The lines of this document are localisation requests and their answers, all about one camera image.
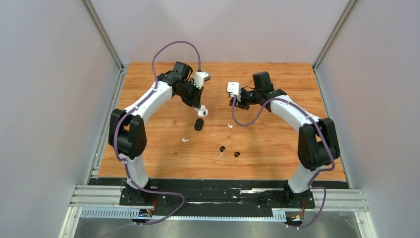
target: wire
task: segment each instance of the wire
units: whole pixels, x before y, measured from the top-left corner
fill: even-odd
[[[154,87],[153,87],[153,90],[152,91],[150,91],[150,93],[143,99],[143,100],[141,100],[135,107],[133,107],[131,110],[129,110],[128,112],[126,112],[126,114],[119,120],[119,122],[118,122],[118,124],[117,124],[117,127],[116,127],[116,129],[115,129],[115,134],[114,134],[114,152],[115,152],[115,156],[116,156],[116,158],[117,158],[117,160],[118,161],[122,161],[123,163],[124,163],[124,168],[125,168],[125,172],[127,173],[127,178],[128,178],[128,180],[129,181],[131,181],[131,183],[137,188],[137,189],[139,189],[140,191],[143,191],[143,192],[147,192],[147,193],[151,193],[151,194],[163,194],[163,195],[176,195],[176,196],[179,196],[179,197],[181,197],[182,198],[182,202],[181,202],[181,204],[177,207],[177,208],[175,208],[175,210],[173,210],[171,213],[169,213],[167,216],[165,216],[165,217],[163,217],[163,218],[161,218],[161,219],[159,219],[159,220],[156,220],[156,221],[152,221],[152,222],[147,222],[147,223],[134,223],[134,224],[138,224],[138,225],[142,225],[142,226],[144,226],[144,225],[153,225],[153,224],[156,224],[156,223],[159,223],[159,222],[162,222],[162,221],[164,221],[164,220],[166,220],[168,217],[170,217],[170,216],[172,216],[175,212],[177,212],[183,205],[184,205],[184,203],[185,203],[185,197],[181,194],[181,193],[177,193],[177,192],[159,192],[159,191],[151,191],[151,190],[147,190],[147,189],[144,189],[144,188],[142,188],[141,186],[139,186],[133,179],[132,179],[132,177],[131,177],[131,175],[130,175],[130,172],[128,171],[128,165],[127,165],[127,160],[125,160],[125,159],[122,159],[120,156],[119,156],[119,153],[118,153],[118,132],[119,132],[119,128],[121,127],[121,125],[122,125],[122,122],[128,117],[128,115],[130,115],[131,113],[133,113],[134,111],[135,111],[135,109],[137,108],[137,107],[139,107],[139,106],[141,106],[147,99],[149,99],[150,98],[150,96],[152,96],[152,94],[155,92],[155,90],[157,89],[157,87],[158,87],[158,75],[156,74],[156,70],[155,70],[155,60],[156,60],[156,57],[164,50],[164,49],[166,49],[167,47],[169,47],[169,46],[171,46],[171,45],[173,45],[173,44],[177,44],[177,43],[184,43],[184,44],[187,44],[187,45],[190,45],[191,47],[193,47],[194,48],[194,50],[196,51],[196,53],[197,53],[197,58],[198,58],[198,71],[201,71],[201,58],[200,58],[200,53],[198,52],[198,50],[197,50],[197,48],[192,44],[192,43],[190,43],[190,42],[187,42],[187,41],[174,41],[174,42],[171,42],[171,43],[169,43],[169,44],[167,44],[166,46],[164,46],[164,47],[162,47],[162,49],[160,49],[156,54],[155,54],[155,56],[153,57],[153,59],[152,59],[152,72],[153,72],[153,76],[155,77],[155,83],[154,83]],[[118,227],[118,228],[116,228],[115,230],[113,230],[113,231],[111,231],[110,233],[108,233],[108,234],[105,234],[105,235],[103,235],[103,236],[101,236],[100,238],[104,238],[104,237],[107,237],[109,234],[111,234],[111,233],[113,233],[113,232],[115,232],[115,231],[117,231],[117,230],[120,230],[120,229],[122,229],[122,228],[125,228],[125,227],[128,227],[128,226],[132,226],[133,224],[126,224],[126,225],[124,225],[124,226],[121,226],[121,227]]]
[[[331,171],[331,170],[333,170],[333,169],[335,169],[335,162],[334,162],[334,157],[332,156],[332,154],[331,154],[331,151],[329,150],[329,147],[328,147],[328,145],[327,145],[327,142],[326,142],[326,140],[325,140],[325,138],[324,138],[324,136],[322,135],[322,132],[321,132],[321,129],[319,128],[319,126],[318,126],[318,124],[316,123],[316,121],[312,118],[312,117],[310,117],[309,116],[309,114],[305,111],[305,110],[303,110],[301,107],[299,107],[297,104],[295,104],[295,103],[293,103],[293,102],[290,102],[290,101],[288,101],[288,100],[285,100],[285,99],[282,99],[282,98],[270,98],[270,99],[268,99],[263,105],[262,105],[262,107],[261,107],[261,109],[260,109],[260,111],[258,111],[258,113],[257,113],[257,115],[255,116],[255,118],[250,122],[250,123],[246,123],[246,124],[242,124],[242,123],[240,123],[240,122],[238,122],[238,120],[235,118],[235,113],[234,113],[234,109],[235,109],[235,104],[236,104],[236,97],[233,97],[233,103],[232,103],[232,118],[233,118],[233,120],[238,124],[238,125],[240,125],[240,126],[250,126],[250,125],[252,125],[257,119],[258,119],[258,117],[261,115],[261,113],[263,112],[263,110],[264,110],[264,108],[265,108],[265,106],[268,104],[268,103],[270,103],[271,101],[281,101],[281,102],[284,102],[284,103],[287,103],[287,104],[289,104],[289,105],[291,105],[291,106],[293,106],[294,108],[296,108],[298,111],[300,111],[300,113],[302,113],[305,117],[307,117],[311,122],[312,122],[312,124],[315,126],[315,129],[316,129],[316,131],[318,132],[318,135],[321,137],[321,141],[322,141],[322,144],[324,145],[324,147],[325,147],[325,150],[327,151],[327,154],[328,154],[328,157],[329,157],[329,160],[330,160],[330,163],[331,163],[331,167],[330,168],[326,168],[326,169],[321,169],[321,170],[318,170],[315,174],[314,174],[314,176],[312,176],[312,178],[309,180],[309,182],[308,182],[308,187],[309,188],[311,188],[311,189],[323,189],[324,190],[324,198],[322,199],[322,203],[321,203],[321,206],[320,206],[320,208],[319,208],[319,211],[318,211],[318,213],[317,213],[317,215],[315,216],[315,218],[311,221],[311,222],[309,222],[308,224],[306,224],[306,225],[304,225],[304,226],[299,226],[299,227],[295,227],[295,226],[290,226],[290,227],[292,227],[292,228],[294,228],[294,229],[303,229],[303,228],[307,228],[307,227],[309,227],[309,226],[311,226],[317,219],[318,219],[318,217],[319,217],[319,215],[321,214],[321,211],[322,211],[322,209],[324,208],[324,204],[325,204],[325,200],[326,200],[326,198],[327,198],[327,190],[325,189],[325,187],[312,187],[312,183],[313,183],[313,181],[315,180],[315,178],[321,173],[321,172],[323,172],[323,171]]]

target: wall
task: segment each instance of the wall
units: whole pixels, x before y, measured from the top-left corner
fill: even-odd
[[[57,237],[117,77],[81,1],[1,1],[0,237]]]
[[[175,40],[203,61],[314,62],[348,0],[92,0],[123,63]],[[195,61],[187,45],[158,61]]]
[[[347,176],[380,238],[420,231],[419,8],[360,1],[319,69]]]

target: robotic arm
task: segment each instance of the robotic arm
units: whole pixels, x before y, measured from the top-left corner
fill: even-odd
[[[125,110],[115,109],[111,114],[108,143],[113,147],[114,132],[119,120],[126,112],[136,107],[134,112],[123,121],[117,135],[117,143],[118,153],[127,161],[131,178],[142,188],[149,181],[144,167],[143,151],[147,144],[145,125],[150,116],[174,95],[180,96],[187,106],[194,107],[199,117],[205,117],[209,113],[206,107],[201,105],[201,94],[204,90],[204,82],[210,80],[210,74],[196,72],[192,79],[188,79],[192,71],[190,66],[176,62],[173,70],[157,77],[156,89],[153,85],[148,92]],[[140,107],[137,107],[138,103],[144,100],[152,90],[155,92]],[[136,188],[131,180],[127,180],[127,183],[130,187]]]
[[[289,205],[302,202],[302,197],[309,191],[308,184],[318,172],[329,165],[330,158],[322,142],[317,142],[317,131],[311,117],[321,128],[328,149],[334,159],[340,156],[334,122],[330,118],[321,119],[297,106],[286,92],[281,89],[274,90],[268,72],[253,74],[254,88],[247,91],[237,82],[227,84],[227,93],[232,98],[229,105],[241,109],[249,109],[250,105],[265,105],[265,108],[289,123],[299,133],[298,157],[300,164],[293,176],[287,181],[284,188],[285,200]]]

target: purple cable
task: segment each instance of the purple cable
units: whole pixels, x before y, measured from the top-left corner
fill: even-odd
[[[127,167],[127,164],[126,164],[126,160],[125,159],[122,159],[122,158],[120,158],[120,156],[119,156],[119,154],[118,154],[118,132],[119,132],[119,128],[121,127],[121,124],[122,124],[122,122],[128,117],[128,115],[130,115],[131,113],[133,113],[134,111],[135,111],[135,109],[136,109],[136,107],[139,107],[139,106],[141,106],[148,98],[150,98],[150,96],[152,96],[152,94],[155,92],[155,90],[156,90],[156,88],[158,87],[158,75],[156,74],[156,70],[155,70],[155,60],[156,60],[156,57],[164,50],[164,49],[166,49],[167,47],[169,47],[169,46],[171,46],[171,45],[173,45],[173,44],[176,44],[176,43],[184,43],[184,44],[187,44],[187,45],[190,45],[190,46],[192,46],[193,48],[194,48],[194,50],[196,51],[196,53],[197,53],[197,57],[198,57],[198,71],[201,71],[201,58],[200,58],[200,53],[198,52],[198,50],[197,50],[197,48],[193,45],[193,44],[191,44],[190,42],[187,42],[187,41],[174,41],[174,42],[171,42],[171,43],[169,43],[169,44],[167,44],[166,46],[164,46],[164,47],[162,47],[162,49],[160,49],[156,54],[155,54],[155,56],[153,57],[153,59],[152,59],[152,72],[153,72],[153,76],[155,77],[155,85],[154,85],[154,87],[153,87],[153,90],[143,99],[143,100],[141,100],[135,107],[133,107],[131,110],[129,110],[128,112],[126,112],[126,114],[119,120],[119,122],[118,122],[118,124],[117,124],[117,127],[116,127],[116,129],[115,129],[115,134],[114,134],[114,152],[115,152],[115,156],[116,156],[116,158],[117,158],[117,160],[118,161],[123,161],[124,162],[124,168],[125,168],[125,171],[126,171],[126,173],[127,173],[127,177],[128,177],[128,179],[130,179],[131,180],[131,183],[137,188],[137,189],[139,189],[139,190],[141,190],[141,191],[143,191],[143,192],[147,192],[147,193],[151,193],[151,194],[163,194],[163,195],[176,195],[176,196],[179,196],[179,197],[181,197],[182,198],[182,202],[181,202],[181,204],[177,207],[177,208],[175,208],[175,210],[173,210],[171,213],[169,213],[167,216],[165,216],[165,217],[163,217],[163,218],[161,218],[161,219],[159,219],[159,220],[156,220],[156,221],[153,221],[153,222],[148,222],[148,223],[137,223],[137,224],[139,224],[139,225],[142,225],[142,226],[145,226],[145,225],[153,225],[153,224],[156,224],[156,223],[159,223],[159,222],[162,222],[162,221],[164,221],[164,220],[166,220],[168,217],[170,217],[170,216],[172,216],[175,212],[177,212],[183,205],[184,205],[184,203],[185,203],[185,197],[181,194],[181,193],[177,193],[177,192],[159,192],[159,191],[151,191],[151,190],[147,190],[147,189],[144,189],[144,188],[142,188],[141,186],[139,186],[138,184],[136,184],[135,183],[135,181],[131,178],[131,175],[130,175],[130,173],[128,172],[128,167]],[[118,230],[120,230],[120,229],[122,229],[122,228],[125,228],[125,227],[128,227],[128,226],[132,226],[133,224],[126,224],[126,225],[124,225],[124,226],[121,226],[121,227],[118,227],[118,228],[116,228],[115,230],[113,230],[113,231],[111,231],[110,233],[108,233],[108,234],[105,234],[105,235],[103,235],[103,236],[101,236],[101,238],[104,238],[104,237],[107,237],[109,234],[111,234],[111,233],[113,233],[113,232],[115,232],[115,231],[118,231]]]
[[[322,135],[322,132],[321,132],[321,129],[319,128],[319,126],[318,126],[318,124],[315,122],[315,120],[312,118],[312,117],[310,117],[309,115],[308,115],[308,113],[306,113],[305,112],[305,110],[303,110],[301,107],[299,107],[297,104],[295,104],[295,103],[293,103],[293,102],[290,102],[290,101],[287,101],[287,100],[285,100],[285,99],[282,99],[282,98],[270,98],[270,99],[268,99],[263,105],[262,105],[262,107],[261,107],[261,109],[260,109],[260,111],[257,113],[257,115],[255,116],[255,118],[250,122],[250,123],[247,123],[247,124],[242,124],[242,123],[240,123],[240,122],[238,122],[237,121],[237,119],[235,118],[235,114],[234,114],[234,109],[235,109],[235,104],[236,104],[236,97],[234,97],[233,98],[233,103],[232,103],[232,118],[233,118],[233,120],[238,124],[238,125],[240,125],[240,126],[250,126],[250,125],[252,125],[257,119],[258,119],[258,117],[261,115],[261,113],[263,112],[263,110],[264,110],[264,108],[265,108],[265,106],[268,104],[268,103],[270,103],[271,101],[281,101],[281,102],[284,102],[284,103],[287,103],[287,104],[290,104],[290,105],[292,105],[294,108],[296,108],[298,111],[300,111],[302,114],[303,114],[303,116],[305,116],[305,117],[307,117],[311,122],[312,122],[312,124],[315,126],[315,129],[316,129],[316,131],[318,132],[318,135],[321,137],[321,141],[322,141],[322,144],[324,145],[324,147],[325,147],[325,150],[327,151],[327,154],[328,154],[328,157],[329,157],[329,159],[330,159],[330,163],[331,163],[331,168],[326,168],[326,169],[321,169],[321,170],[318,170],[315,174],[314,174],[314,176],[309,180],[309,182],[308,182],[308,187],[310,187],[311,189],[323,189],[324,190],[324,198],[322,199],[322,203],[321,203],[321,206],[320,206],[320,208],[319,208],[319,212],[317,213],[317,215],[315,216],[315,218],[311,221],[311,222],[309,222],[308,224],[306,224],[306,225],[304,225],[304,226],[299,226],[299,228],[300,229],[304,229],[304,228],[307,228],[307,227],[309,227],[309,226],[311,226],[313,223],[315,223],[315,221],[317,221],[318,220],[318,218],[319,218],[319,215],[321,214],[321,211],[322,211],[322,209],[324,208],[324,204],[325,204],[325,200],[326,200],[326,198],[327,198],[327,190],[325,189],[325,187],[312,187],[312,183],[313,183],[313,181],[315,180],[315,178],[322,172],[322,171],[331,171],[331,170],[333,170],[333,169],[335,169],[335,162],[334,162],[334,157],[332,156],[332,154],[331,154],[331,151],[329,150],[329,148],[328,148],[328,145],[327,145],[327,142],[326,142],[326,140],[325,140],[325,138],[324,138],[324,136]]]

